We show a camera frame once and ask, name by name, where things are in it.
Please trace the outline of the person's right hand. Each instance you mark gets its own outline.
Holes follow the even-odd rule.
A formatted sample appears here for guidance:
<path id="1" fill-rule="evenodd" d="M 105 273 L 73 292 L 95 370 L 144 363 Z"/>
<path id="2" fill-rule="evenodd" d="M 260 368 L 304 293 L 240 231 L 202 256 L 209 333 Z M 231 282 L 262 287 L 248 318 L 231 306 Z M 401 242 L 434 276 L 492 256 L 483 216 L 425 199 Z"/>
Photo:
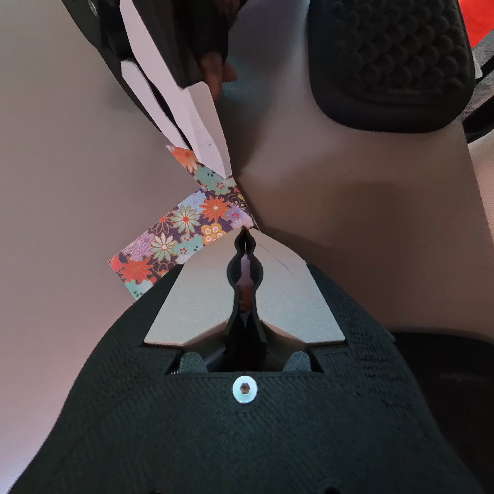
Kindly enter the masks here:
<path id="1" fill-rule="evenodd" d="M 178 1 L 177 17 L 213 101 L 237 79 L 227 62 L 228 34 L 245 1 Z"/>

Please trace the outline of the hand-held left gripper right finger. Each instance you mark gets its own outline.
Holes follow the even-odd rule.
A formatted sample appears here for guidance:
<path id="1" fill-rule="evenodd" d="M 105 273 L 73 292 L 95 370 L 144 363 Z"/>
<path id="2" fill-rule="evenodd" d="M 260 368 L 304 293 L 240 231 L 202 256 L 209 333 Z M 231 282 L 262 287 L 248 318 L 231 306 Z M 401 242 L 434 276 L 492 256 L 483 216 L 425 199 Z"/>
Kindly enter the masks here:
<path id="1" fill-rule="evenodd" d="M 294 352 L 346 344 L 306 261 L 256 229 L 249 234 L 257 276 L 252 315 L 266 338 L 263 369 L 281 371 Z"/>

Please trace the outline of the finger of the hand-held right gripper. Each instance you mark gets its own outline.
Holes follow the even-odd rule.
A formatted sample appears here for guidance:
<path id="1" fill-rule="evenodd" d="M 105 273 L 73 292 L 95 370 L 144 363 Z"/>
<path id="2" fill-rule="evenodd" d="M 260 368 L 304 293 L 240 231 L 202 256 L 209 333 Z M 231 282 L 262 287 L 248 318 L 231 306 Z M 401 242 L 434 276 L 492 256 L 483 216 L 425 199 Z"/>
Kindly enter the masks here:
<path id="1" fill-rule="evenodd" d="M 231 162 L 224 133 L 217 115 L 211 92 L 204 81 L 199 66 L 188 45 L 182 25 L 177 17 L 180 34 L 176 34 L 180 69 L 173 69 L 181 88 L 181 108 L 176 111 L 175 120 L 182 135 L 200 163 L 226 178 L 231 174 Z"/>
<path id="2" fill-rule="evenodd" d="M 165 111 L 165 101 L 161 94 L 153 89 L 140 67 L 132 60 L 124 60 L 120 63 L 120 72 L 141 105 L 144 107 L 153 123 L 172 145 L 190 149 L 188 142 L 176 126 L 170 110 Z"/>

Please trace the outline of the red object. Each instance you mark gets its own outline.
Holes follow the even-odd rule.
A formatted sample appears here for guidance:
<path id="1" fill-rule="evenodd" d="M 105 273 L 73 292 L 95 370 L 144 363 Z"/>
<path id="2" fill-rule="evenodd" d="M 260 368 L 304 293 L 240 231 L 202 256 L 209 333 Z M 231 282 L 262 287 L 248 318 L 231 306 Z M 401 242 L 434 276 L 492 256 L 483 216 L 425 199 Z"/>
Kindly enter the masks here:
<path id="1" fill-rule="evenodd" d="M 459 1 L 471 48 L 493 30 L 493 1 Z"/>

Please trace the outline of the black textured chair cushion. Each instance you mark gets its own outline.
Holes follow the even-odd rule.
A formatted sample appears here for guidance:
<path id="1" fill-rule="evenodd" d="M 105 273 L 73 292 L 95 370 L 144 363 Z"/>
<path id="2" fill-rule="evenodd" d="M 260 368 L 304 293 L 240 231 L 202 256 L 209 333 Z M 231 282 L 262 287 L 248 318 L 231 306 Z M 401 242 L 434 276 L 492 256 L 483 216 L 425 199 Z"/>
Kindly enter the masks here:
<path id="1" fill-rule="evenodd" d="M 385 133 L 430 133 L 475 87 L 458 1 L 310 1 L 308 73 L 331 120 Z"/>

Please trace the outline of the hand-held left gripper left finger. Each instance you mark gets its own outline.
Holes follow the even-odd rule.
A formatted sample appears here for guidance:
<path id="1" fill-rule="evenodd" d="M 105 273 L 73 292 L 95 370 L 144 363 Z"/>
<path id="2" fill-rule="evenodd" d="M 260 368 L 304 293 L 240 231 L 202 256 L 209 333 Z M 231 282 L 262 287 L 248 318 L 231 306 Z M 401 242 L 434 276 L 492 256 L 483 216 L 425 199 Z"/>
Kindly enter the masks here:
<path id="1" fill-rule="evenodd" d="M 198 353 L 217 372 L 244 331 L 238 281 L 245 229 L 234 229 L 181 265 L 180 273 L 145 336 L 146 345 Z"/>

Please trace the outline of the floral patterned origami paper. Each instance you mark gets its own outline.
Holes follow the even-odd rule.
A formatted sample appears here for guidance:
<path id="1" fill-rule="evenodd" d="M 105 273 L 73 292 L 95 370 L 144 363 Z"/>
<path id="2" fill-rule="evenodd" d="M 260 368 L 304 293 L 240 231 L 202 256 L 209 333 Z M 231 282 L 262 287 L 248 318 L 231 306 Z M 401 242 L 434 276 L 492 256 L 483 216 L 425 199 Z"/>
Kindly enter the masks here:
<path id="1" fill-rule="evenodd" d="M 134 300 L 204 246 L 234 229 L 257 228 L 233 176 L 223 178 L 189 149 L 173 145 L 167 149 L 199 188 L 109 260 Z"/>

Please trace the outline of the black chair frame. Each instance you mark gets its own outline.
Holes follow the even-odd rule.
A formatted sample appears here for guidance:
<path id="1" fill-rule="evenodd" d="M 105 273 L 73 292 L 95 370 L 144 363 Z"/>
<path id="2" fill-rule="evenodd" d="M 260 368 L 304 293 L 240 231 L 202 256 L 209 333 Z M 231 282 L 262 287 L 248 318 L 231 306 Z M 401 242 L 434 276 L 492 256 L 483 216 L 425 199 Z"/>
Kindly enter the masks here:
<path id="1" fill-rule="evenodd" d="M 460 118 L 467 143 L 493 130 L 493 31 L 472 51 L 475 87 Z"/>

